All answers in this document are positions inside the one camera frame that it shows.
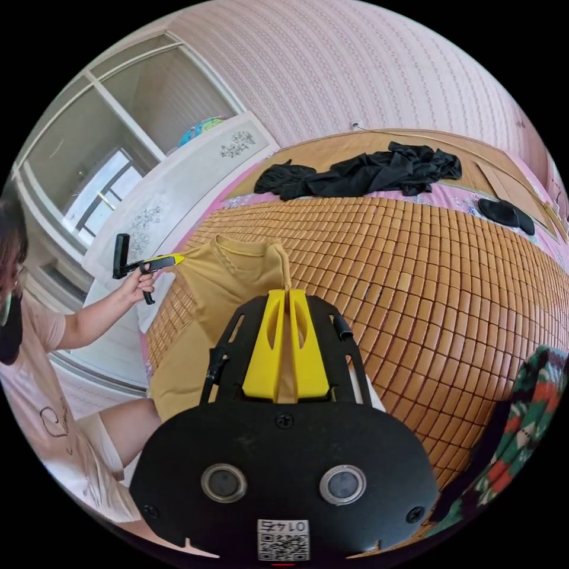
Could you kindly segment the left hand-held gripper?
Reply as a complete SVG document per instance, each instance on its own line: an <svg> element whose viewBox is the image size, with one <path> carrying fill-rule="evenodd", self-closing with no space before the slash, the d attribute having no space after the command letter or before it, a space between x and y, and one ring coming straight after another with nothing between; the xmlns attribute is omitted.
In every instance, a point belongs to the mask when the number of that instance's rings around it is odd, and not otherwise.
<svg viewBox="0 0 569 569"><path fill-rule="evenodd" d="M179 253L172 253L168 255L160 255L157 257L153 257L150 259L145 260L144 262L138 263L131 263L120 265L120 278L126 278L129 273L131 273L136 267L142 267L144 265L148 266L148 269L151 273L155 273L161 271L162 269L169 268L172 265L178 265L184 260L184 256ZM147 304L152 304L151 299L149 296L146 297Z"/></svg>

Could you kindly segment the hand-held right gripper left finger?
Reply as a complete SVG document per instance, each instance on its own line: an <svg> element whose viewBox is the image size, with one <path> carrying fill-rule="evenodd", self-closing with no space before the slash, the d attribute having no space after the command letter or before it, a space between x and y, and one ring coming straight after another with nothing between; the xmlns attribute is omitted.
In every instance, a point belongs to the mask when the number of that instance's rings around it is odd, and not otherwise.
<svg viewBox="0 0 569 569"><path fill-rule="evenodd" d="M277 402L282 366L286 292L271 290L242 384L246 398Z"/></svg>

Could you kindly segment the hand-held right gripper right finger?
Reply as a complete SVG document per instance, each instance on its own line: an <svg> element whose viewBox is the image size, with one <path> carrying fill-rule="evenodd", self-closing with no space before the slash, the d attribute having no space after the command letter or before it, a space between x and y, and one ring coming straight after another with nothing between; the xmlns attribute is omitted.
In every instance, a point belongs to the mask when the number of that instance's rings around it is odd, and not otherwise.
<svg viewBox="0 0 569 569"><path fill-rule="evenodd" d="M289 290L289 318L296 402L325 399L330 385L304 290Z"/></svg>

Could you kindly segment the person's left hand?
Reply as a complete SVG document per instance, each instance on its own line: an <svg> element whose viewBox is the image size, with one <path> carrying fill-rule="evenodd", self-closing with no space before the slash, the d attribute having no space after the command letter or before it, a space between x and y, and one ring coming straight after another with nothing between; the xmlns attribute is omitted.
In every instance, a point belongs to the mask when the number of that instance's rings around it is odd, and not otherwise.
<svg viewBox="0 0 569 569"><path fill-rule="evenodd" d="M155 276L149 271L147 265L136 267L119 287L118 303L122 308L129 309L140 301L146 301L147 296L153 303L154 284Z"/></svg>

